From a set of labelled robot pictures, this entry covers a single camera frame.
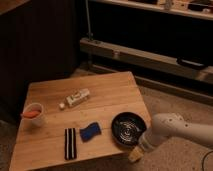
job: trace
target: wooden table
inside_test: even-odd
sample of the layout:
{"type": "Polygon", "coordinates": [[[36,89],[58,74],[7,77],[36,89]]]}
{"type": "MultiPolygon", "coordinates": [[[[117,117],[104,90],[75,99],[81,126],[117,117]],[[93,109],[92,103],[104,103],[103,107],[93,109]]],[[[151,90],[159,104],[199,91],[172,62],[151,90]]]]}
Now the wooden table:
{"type": "Polygon", "coordinates": [[[84,76],[32,83],[25,106],[39,102],[44,106],[46,124],[33,131],[20,123],[10,170],[31,170],[63,165],[127,152],[112,137],[111,122],[121,112],[134,112],[150,124],[150,115],[131,72],[84,76]],[[87,101],[59,110],[58,104],[79,89],[88,88],[87,101]],[[82,142],[79,129],[98,122],[102,134],[82,142]],[[64,159],[64,130],[76,128],[77,159],[64,159]]]}

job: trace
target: blue sponge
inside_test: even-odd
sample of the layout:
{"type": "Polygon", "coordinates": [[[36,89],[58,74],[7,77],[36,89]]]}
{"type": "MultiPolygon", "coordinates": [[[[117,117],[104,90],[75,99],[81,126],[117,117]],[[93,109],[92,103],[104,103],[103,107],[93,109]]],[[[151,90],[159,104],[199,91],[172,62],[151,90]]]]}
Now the blue sponge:
{"type": "Polygon", "coordinates": [[[93,122],[86,128],[80,129],[80,136],[84,142],[90,140],[92,137],[98,134],[101,134],[101,129],[97,122],[93,122]]]}

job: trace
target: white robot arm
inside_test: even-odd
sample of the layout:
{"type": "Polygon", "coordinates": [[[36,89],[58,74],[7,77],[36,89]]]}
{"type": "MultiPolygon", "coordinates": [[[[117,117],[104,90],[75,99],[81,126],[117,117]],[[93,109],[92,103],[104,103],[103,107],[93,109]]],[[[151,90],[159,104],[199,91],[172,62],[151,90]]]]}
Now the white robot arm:
{"type": "Polygon", "coordinates": [[[189,123],[179,114],[162,113],[152,117],[151,127],[139,138],[138,146],[129,156],[130,161],[138,160],[142,156],[139,153],[154,150],[172,136],[188,139],[213,149],[212,125],[189,123]]]}

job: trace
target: cable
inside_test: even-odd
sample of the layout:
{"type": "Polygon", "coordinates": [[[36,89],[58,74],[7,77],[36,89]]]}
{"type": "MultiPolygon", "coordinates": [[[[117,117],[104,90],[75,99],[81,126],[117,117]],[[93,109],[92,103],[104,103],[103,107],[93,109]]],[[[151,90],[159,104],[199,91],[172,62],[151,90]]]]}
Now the cable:
{"type": "Polygon", "coordinates": [[[201,162],[201,165],[202,165],[202,171],[205,171],[205,159],[208,157],[209,154],[213,153],[213,150],[212,151],[209,151],[207,152],[204,156],[203,156],[203,159],[202,159],[202,162],[201,162]]]}

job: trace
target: cup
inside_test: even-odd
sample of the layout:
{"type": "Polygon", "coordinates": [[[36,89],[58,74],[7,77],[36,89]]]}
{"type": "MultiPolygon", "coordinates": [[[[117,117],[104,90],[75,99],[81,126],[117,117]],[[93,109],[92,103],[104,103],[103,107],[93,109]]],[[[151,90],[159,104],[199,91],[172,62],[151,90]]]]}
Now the cup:
{"type": "Polygon", "coordinates": [[[23,127],[25,130],[42,127],[45,124],[45,117],[43,113],[43,105],[40,103],[31,103],[24,108],[23,113],[39,111],[40,113],[32,118],[22,117],[23,127]]]}

